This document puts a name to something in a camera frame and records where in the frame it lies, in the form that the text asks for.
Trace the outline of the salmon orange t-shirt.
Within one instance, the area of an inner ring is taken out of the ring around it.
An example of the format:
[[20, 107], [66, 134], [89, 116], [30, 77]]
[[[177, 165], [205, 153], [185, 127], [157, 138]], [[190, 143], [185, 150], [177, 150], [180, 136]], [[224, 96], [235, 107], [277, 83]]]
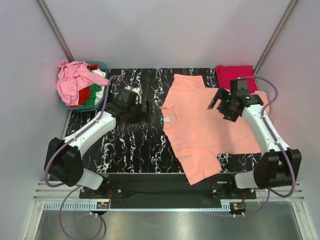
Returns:
[[208, 105], [217, 88], [202, 76], [175, 74], [162, 105], [163, 131], [190, 185], [221, 172], [219, 154], [257, 154], [258, 142], [239, 117], [232, 122]]

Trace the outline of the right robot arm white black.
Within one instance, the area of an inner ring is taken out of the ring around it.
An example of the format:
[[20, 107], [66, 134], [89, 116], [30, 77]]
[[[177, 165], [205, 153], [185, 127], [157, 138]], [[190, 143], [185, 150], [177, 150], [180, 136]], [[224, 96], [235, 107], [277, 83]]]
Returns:
[[254, 170], [237, 173], [227, 185], [228, 195], [239, 198], [245, 189], [294, 187], [302, 154], [280, 137], [267, 114], [268, 103], [247, 89], [218, 88], [208, 109], [217, 106], [222, 153], [260, 152], [261, 160]]

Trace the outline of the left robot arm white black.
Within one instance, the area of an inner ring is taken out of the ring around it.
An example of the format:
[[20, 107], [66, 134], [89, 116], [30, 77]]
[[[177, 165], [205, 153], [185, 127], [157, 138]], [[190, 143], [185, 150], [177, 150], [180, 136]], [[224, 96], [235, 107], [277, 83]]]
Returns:
[[103, 135], [124, 124], [151, 123], [154, 120], [149, 101], [142, 105], [142, 89], [127, 86], [85, 126], [73, 134], [49, 144], [44, 164], [47, 186], [86, 187], [97, 198], [108, 193], [104, 178], [83, 166], [83, 155]]

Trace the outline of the folded magenta t-shirt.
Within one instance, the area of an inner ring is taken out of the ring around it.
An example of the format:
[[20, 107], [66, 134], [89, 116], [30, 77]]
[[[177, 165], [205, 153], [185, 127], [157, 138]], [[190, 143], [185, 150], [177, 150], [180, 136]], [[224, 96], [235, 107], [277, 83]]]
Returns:
[[249, 77], [254, 75], [253, 65], [240, 66], [223, 66], [218, 65], [215, 68], [217, 80], [220, 88], [230, 90], [230, 81], [242, 77]]

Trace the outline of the white garment in basket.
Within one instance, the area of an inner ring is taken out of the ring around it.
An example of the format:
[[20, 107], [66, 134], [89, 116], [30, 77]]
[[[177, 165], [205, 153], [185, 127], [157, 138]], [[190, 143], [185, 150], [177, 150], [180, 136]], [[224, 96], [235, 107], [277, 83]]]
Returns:
[[[102, 78], [106, 77], [106, 73], [104, 71], [101, 71], [99, 68], [96, 69], [96, 70], [92, 70], [92, 72], [95, 73], [95, 74], [98, 74]], [[105, 87], [101, 86], [100, 87], [100, 91], [96, 91], [96, 93], [95, 93], [95, 101], [94, 101], [95, 105], [97, 105], [102, 100], [103, 95], [104, 95], [104, 90], [105, 90]]]

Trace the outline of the green garment in basket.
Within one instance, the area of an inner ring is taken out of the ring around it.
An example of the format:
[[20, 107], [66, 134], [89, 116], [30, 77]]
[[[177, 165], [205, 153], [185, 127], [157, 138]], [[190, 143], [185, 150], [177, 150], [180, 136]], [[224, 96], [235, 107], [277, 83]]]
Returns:
[[95, 106], [98, 104], [104, 95], [104, 86], [93, 84], [90, 86], [90, 97], [85, 101], [85, 106]]

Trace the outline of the teal laundry basket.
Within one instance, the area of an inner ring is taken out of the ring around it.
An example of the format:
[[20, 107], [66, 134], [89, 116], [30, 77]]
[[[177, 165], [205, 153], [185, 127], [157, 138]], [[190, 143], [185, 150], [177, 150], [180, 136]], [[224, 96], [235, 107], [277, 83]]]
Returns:
[[[103, 71], [103, 72], [106, 73], [106, 67], [104, 67], [104, 66], [101, 65], [101, 64], [97, 64], [97, 65], [99, 66], [99, 68], [100, 68], [101, 71]], [[74, 109], [79, 109], [79, 110], [91, 110], [91, 109], [93, 109], [94, 107], [97, 107], [97, 106], [102, 102], [102, 100], [101, 100], [98, 104], [93, 105], [93, 106], [78, 105], [78, 106], [67, 106], [67, 107], [69, 107], [69, 108], [74, 108]]]

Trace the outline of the red garment in basket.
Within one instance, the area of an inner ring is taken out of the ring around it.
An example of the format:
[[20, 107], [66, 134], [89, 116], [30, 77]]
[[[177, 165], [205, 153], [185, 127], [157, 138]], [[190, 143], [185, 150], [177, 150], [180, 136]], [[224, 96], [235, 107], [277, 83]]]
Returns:
[[[91, 65], [89, 64], [87, 66], [87, 69], [92, 72], [93, 70], [98, 70], [99, 66], [97, 64]], [[81, 89], [79, 92], [79, 100], [78, 100], [78, 105], [79, 106], [84, 106], [86, 104], [86, 102], [90, 99], [91, 97], [91, 89], [90, 87], [86, 87]]]

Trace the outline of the light pink t-shirt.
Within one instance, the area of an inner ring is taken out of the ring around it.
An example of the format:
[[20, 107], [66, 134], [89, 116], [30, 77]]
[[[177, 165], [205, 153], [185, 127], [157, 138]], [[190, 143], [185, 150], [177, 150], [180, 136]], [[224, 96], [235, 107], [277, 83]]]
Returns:
[[57, 75], [56, 91], [66, 106], [78, 106], [79, 91], [86, 87], [93, 84], [104, 87], [109, 85], [110, 81], [106, 77], [89, 71], [88, 65], [93, 64], [85, 61], [67, 62], [67, 60], [58, 64], [60, 72]]

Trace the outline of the right corner aluminium post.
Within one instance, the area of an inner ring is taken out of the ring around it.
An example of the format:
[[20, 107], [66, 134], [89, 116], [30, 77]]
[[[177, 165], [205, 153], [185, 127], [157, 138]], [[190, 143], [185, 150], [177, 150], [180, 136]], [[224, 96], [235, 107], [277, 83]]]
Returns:
[[253, 68], [253, 72], [257, 74], [261, 67], [263, 66], [266, 58], [268, 57], [270, 51], [272, 50], [274, 44], [276, 43], [280, 33], [282, 32], [283, 28], [285, 27], [286, 23], [288, 22], [290, 16], [294, 12], [295, 8], [297, 7], [300, 0], [290, 0], [285, 11], [283, 12], [279, 22], [277, 23], [266, 47], [264, 48], [257, 64]]

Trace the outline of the corner aluminium post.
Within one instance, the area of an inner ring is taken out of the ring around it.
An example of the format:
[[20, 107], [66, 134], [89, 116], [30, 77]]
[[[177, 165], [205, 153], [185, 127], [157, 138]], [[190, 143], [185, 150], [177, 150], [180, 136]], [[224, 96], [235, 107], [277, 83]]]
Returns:
[[290, 0], [285, 11], [283, 12], [279, 22], [277, 23], [266, 47], [264, 48], [257, 64], [253, 68], [253, 72], [257, 74], [261, 67], [263, 66], [266, 58], [268, 57], [270, 51], [272, 50], [274, 44], [276, 43], [280, 33], [282, 32], [283, 28], [285, 27], [286, 23], [288, 22], [290, 16], [294, 12], [295, 8], [297, 7], [300, 0]]
[[58, 24], [56, 23], [56, 20], [53, 16], [53, 14], [50, 11], [49, 6], [47, 5], [45, 0], [36, 0], [36, 3], [38, 4], [40, 10], [42, 11], [46, 21], [48, 22], [54, 36], [56, 37], [56, 40], [58, 41], [62, 51], [64, 52], [66, 58], [69, 62], [74, 61], [74, 56], [72, 52], [70, 51], [70, 48], [68, 47], [67, 42], [65, 41]]

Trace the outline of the aluminium frame rail front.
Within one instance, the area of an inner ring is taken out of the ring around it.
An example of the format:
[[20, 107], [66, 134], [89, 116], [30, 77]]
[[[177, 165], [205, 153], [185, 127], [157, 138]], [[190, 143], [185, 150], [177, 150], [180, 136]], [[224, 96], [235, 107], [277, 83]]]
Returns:
[[231, 212], [234, 205], [239, 205], [241, 199], [208, 199], [201, 200], [199, 196], [146, 196], [118, 198], [120, 193], [112, 191], [112, 196], [104, 198], [80, 198], [82, 190], [60, 186], [49, 188], [44, 182], [39, 182], [34, 201], [43, 201], [45, 210], [65, 211], [124, 211], [124, 212]]

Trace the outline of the left corner aluminium post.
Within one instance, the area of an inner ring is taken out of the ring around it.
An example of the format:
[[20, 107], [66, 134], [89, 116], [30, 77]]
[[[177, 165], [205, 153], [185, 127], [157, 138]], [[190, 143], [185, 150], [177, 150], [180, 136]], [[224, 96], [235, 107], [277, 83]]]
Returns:
[[68, 47], [67, 42], [65, 41], [58, 24], [56, 23], [56, 20], [53, 16], [53, 14], [50, 11], [49, 6], [47, 5], [45, 0], [36, 0], [36, 3], [38, 4], [40, 10], [42, 11], [46, 21], [48, 22], [54, 36], [56, 37], [56, 40], [58, 41], [62, 51], [64, 52], [66, 58], [69, 62], [74, 61], [74, 56], [72, 52], [70, 51], [70, 48]]

